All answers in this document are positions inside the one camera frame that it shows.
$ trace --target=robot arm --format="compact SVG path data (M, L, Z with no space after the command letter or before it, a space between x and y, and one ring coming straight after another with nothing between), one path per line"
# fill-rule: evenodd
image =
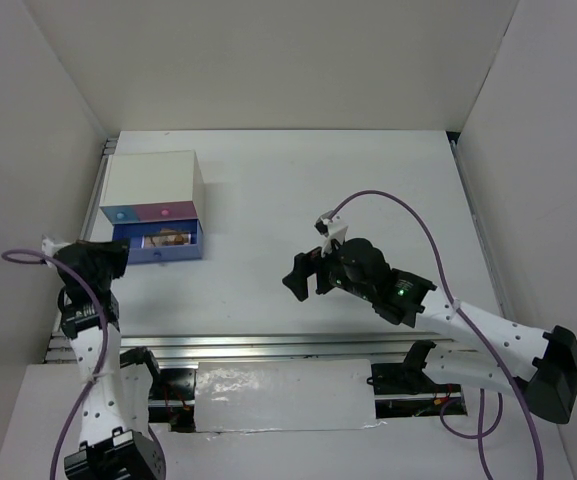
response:
M461 309L504 360L530 411L550 422L569 421L577 395L577 340L572 332L562 327L546 332L459 300L451 303L429 280L390 268L368 240L346 241L348 227L339 217L324 215L315 227L325 237L323 245L298 254L293 271L283 279L298 300L308 298L307 279L316 275L319 295L334 288L345 290L370 302L390 323L439 333L474 350L453 352L433 342L417 342L404 361L411 389L415 376L422 376L437 384L459 383L512 394L499 366L457 313Z
M148 431L148 394L153 382L160 382L159 367L146 348L120 354L119 307L110 291L112 280L124 274L128 242L55 244L44 238L42 250L86 281L108 321L105 342L90 298L58 270L64 282L58 302L61 329L76 355L82 383L92 381L81 408L79 451L64 459L66 476L70 480L163 480L164 460ZM100 357L103 364L95 374Z

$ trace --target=blue drawer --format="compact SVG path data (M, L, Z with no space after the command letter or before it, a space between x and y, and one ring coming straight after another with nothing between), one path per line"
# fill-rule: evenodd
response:
M112 239L122 238L130 239L128 264L177 262L203 256L204 238L199 220L115 225ZM188 243L170 244L182 239Z

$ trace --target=cable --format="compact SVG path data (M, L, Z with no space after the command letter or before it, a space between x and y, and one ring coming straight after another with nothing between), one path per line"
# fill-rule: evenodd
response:
M166 413L168 413L168 421L172 422L172 410L170 410L170 404L168 403L168 388L164 385L164 404L166 405Z
M477 421L477 450L479 451L479 461L481 462L481 467L484 469L486 478L488 480L493 480L492 473L488 468L488 462L486 461L486 452L484 452L484 410L486 409L486 391L481 388L479 390L479 419Z
M504 413L504 397L501 393L498 393L497 395L498 395L498 399L499 399L499 409L497 410L497 418L495 418L494 423L492 424L492 426L488 430L481 433L481 438L485 438L488 435L490 435L492 432L494 432L497 429L497 427L499 426L499 423L501 422L501 417ZM461 398L453 398L451 400L448 400L446 403L444 403L441 406L441 411L439 412L439 420L441 420L441 424L446 428L446 430L448 430L453 435L456 435L459 438L465 438L466 440L478 440L480 437L480 435L478 433L473 434L473 435L469 435L467 433L458 432L457 430L452 428L450 425L448 425L448 423L446 422L446 418L445 418L446 409L450 405L452 405L456 402L459 402L460 400L461 400Z
M184 397L181 396L181 394L177 391L175 386L172 383L170 383L168 385L170 386L170 390L172 391L172 393L174 393L175 396L179 399L179 401L181 401L181 404L183 405L184 410L186 410L186 411L190 410L190 407L188 405L186 405L186 401L184 400Z
M28 259L24 259L24 258L15 258L13 255L25 255L25 256L35 257L39 260L28 260ZM70 425L72 424L72 421L75 418L77 410L79 410L79 407L81 407L81 405L84 403L84 400L86 399L86 397L90 393L90 390L94 386L94 384L95 384L94 378L96 375L99 374L99 372L103 368L104 361L106 359L106 353L108 351L108 319L106 318L106 315L104 313L104 309L101 306L101 302L97 298L97 295L95 295L95 292L92 290L92 288L90 288L90 285L88 285L86 283L86 281L77 272L75 272L72 268L70 268L65 263L63 263L63 262L61 262L61 261L59 261L53 257L50 257L50 256L48 256L48 255L46 255L43 252L40 252L38 250L31 250L31 249L27 249L27 248L16 248L13 250L7 250L1 254L1 258L6 260L7 262L17 263L17 264L22 264L22 265L43 265L45 263L52 263L55 267L57 267L60 270L63 270L68 275L70 275L79 284L79 286L86 292L86 294L90 298L90 301L92 302L93 306L95 307L95 311L97 312L97 315L99 315L99 324L101 326L101 331L102 331L102 343L101 343L101 350L99 352L99 358L97 359L97 363L95 364L95 367L92 371L93 380L86 382L84 387L81 389L81 392L79 393L79 396L77 397L77 400L75 400L75 404L73 405L72 409L70 410L70 413L68 413L68 416L66 417L66 421L64 422L64 425L61 428L61 432L59 432L59 437L57 438L57 443L55 444L55 449L53 451L52 459L50 461L50 480L56 480L56 478L57 478L57 464L59 463L59 454L61 453L61 447L64 444L64 440L66 439L66 434L68 433L68 430L70 429ZM159 443L159 440L155 436L154 432L150 429L150 427L148 427L148 431L150 432L150 435L151 435L153 441L155 442L155 444L158 446L158 448L162 452L162 457L164 458L164 469L165 469L165 457L163 456L163 450L161 449L161 444Z
M332 211L332 213L330 213L329 218L333 218L335 215L337 215L342 208L344 208L349 202L351 202L355 198L361 197L364 195L379 195L382 197L386 197L386 198L392 200L393 202L399 204L400 206L402 206L404 209L406 209L408 211L408 213L410 213L415 218L415 220L417 220L417 223L419 224L421 229L426 234L426 238L428 239L428 242L430 243L433 254L435 256L435 262L437 263L437 270L439 271L439 278L441 280L442 288L444 289L444 292L446 293L446 297L448 298L449 303L454 304L455 297L452 295L450 288L448 287L448 280L446 279L446 272L444 271L444 266L443 266L443 262L441 260L441 255L439 254L439 249L437 248L437 243L435 242L435 239L433 238L432 234L430 233L430 230L426 226L426 223L423 221L423 219L406 202L404 202L403 200L401 200L398 197L395 197L394 195L391 195L391 194L386 193L386 192L382 192L380 190L362 190L360 192L354 193L353 195L350 195L343 202L341 202L337 206L337 208L335 208ZM537 432L537 427L535 425L535 421L533 420L532 415L530 414L530 410L528 409L528 404L526 403L526 400L524 399L524 397L521 393L521 390L519 389L519 386L517 385L517 382L513 378L512 373L510 372L510 369L508 368L508 366L504 362L503 358L501 358L501 356L499 355L499 353L497 352L495 347L492 345L492 343L490 343L490 341L486 338L486 336L482 333L482 331L479 330L477 325L475 325L475 323L466 314L466 312L464 312L461 308L458 308L457 313L461 316L461 318L463 318L464 322L466 322L466 324L472 329L472 331L475 333L475 335L477 335L479 340L481 340L481 342L485 345L486 349L493 356L493 358L495 359L495 361L499 365L499 368L501 368L502 372L504 373L504 375L508 379L508 383L510 383L512 390L513 390L515 396L517 397L517 401L519 402L519 406L521 407L521 411L523 412L524 417L526 418L526 423L528 424L528 430L530 431L530 437L532 438L532 443L533 443L533 446L535 448L535 457L536 457L536 461L537 461L537 480L543 480L543 478L544 478L544 455L543 455L543 451L541 448L541 442L539 441L539 433ZM488 467L487 467L487 464L485 463L485 459L484 459L483 455L480 455L480 458L482 459L482 467L484 468L484 471L486 472L486 474L489 474L490 472L488 471Z

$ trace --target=white table surface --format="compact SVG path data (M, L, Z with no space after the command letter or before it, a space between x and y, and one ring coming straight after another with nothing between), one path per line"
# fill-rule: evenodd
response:
M397 328L344 292L300 304L281 279L295 254L320 244L322 213L362 189L400 196L428 223L452 289L497 312L490 278L444 132L122 132L117 153L197 151L206 182L205 256L130 266L113 284L123 335L379 333ZM415 221L383 198L342 211L391 266L435 283L430 247ZM109 240L99 211L91 240Z

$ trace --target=white wall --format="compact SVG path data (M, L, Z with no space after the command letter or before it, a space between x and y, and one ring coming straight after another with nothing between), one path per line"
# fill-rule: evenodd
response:
M102 139L16 0L0 0L0 252L78 234ZM57 279L0 260L0 446L26 364L39 361Z
M577 0L520 2L459 155L515 316L577 334Z
M517 0L26 0L111 133L460 130Z

